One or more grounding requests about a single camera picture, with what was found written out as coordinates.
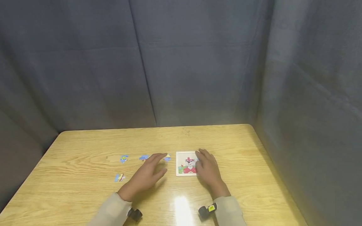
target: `right hand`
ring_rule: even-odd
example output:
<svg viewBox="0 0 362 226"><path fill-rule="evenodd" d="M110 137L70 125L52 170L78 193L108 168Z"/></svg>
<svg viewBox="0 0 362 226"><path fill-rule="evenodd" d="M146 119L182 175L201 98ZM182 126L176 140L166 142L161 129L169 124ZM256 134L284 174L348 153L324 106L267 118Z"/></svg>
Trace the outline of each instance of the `right hand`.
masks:
<svg viewBox="0 0 362 226"><path fill-rule="evenodd" d="M221 178L219 166L214 155L205 149L199 149L195 154L199 159L196 162L197 175L210 186L214 198L231 196L229 189Z"/></svg>

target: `wood grain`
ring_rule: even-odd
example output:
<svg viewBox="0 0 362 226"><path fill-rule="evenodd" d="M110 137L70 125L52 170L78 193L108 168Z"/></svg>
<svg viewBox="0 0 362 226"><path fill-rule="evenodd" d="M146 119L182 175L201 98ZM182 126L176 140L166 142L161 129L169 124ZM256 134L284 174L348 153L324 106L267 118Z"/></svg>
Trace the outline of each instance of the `wood grain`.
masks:
<svg viewBox="0 0 362 226"><path fill-rule="evenodd" d="M142 225L215 225L197 210L212 202L197 177L176 177L175 152L205 148L216 157L222 177L238 199L248 226L306 225L258 139L246 124L108 129L61 133L0 214L0 225L86 225L103 201L143 162L143 154L167 152L169 171L134 207ZM128 154L122 164L119 158ZM130 219L126 225L136 225Z"/></svg>

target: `wrist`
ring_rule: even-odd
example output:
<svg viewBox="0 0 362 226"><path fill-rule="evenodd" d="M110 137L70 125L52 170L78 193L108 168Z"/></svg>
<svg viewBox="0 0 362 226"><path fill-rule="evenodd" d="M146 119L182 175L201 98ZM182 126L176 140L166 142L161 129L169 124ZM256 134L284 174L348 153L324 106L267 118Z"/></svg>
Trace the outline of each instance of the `wrist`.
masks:
<svg viewBox="0 0 362 226"><path fill-rule="evenodd" d="M231 196L229 189L223 181L210 185L213 199Z"/></svg>
<svg viewBox="0 0 362 226"><path fill-rule="evenodd" d="M134 187L132 187L132 185L129 182L127 182L118 190L117 194L124 201L132 202L133 198L137 194L137 191Z"/></svg>

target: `yellow sticker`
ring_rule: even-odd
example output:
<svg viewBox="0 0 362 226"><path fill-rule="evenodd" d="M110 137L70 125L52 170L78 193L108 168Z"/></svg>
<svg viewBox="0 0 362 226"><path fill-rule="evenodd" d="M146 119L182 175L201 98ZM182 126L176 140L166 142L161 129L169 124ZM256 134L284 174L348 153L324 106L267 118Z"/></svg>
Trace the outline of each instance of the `yellow sticker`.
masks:
<svg viewBox="0 0 362 226"><path fill-rule="evenodd" d="M209 210L209 212L211 212L211 211L215 210L215 207L214 207L214 205L211 205L207 209Z"/></svg>

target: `puzzle piece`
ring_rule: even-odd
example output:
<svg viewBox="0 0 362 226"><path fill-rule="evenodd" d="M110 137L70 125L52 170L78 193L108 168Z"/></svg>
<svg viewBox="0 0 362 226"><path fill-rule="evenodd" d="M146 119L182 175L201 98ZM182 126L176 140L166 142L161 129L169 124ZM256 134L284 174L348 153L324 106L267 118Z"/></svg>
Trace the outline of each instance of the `puzzle piece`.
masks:
<svg viewBox="0 0 362 226"><path fill-rule="evenodd" d="M116 174L114 182L123 181L125 178L124 174Z"/></svg>
<svg viewBox="0 0 362 226"><path fill-rule="evenodd" d="M167 156L163 160L165 160L166 162L170 161L171 155L167 153Z"/></svg>
<svg viewBox="0 0 362 226"><path fill-rule="evenodd" d="M122 155L121 156L121 162L125 163L127 161L128 155Z"/></svg>
<svg viewBox="0 0 362 226"><path fill-rule="evenodd" d="M148 159L148 155L142 155L139 159L143 162Z"/></svg>

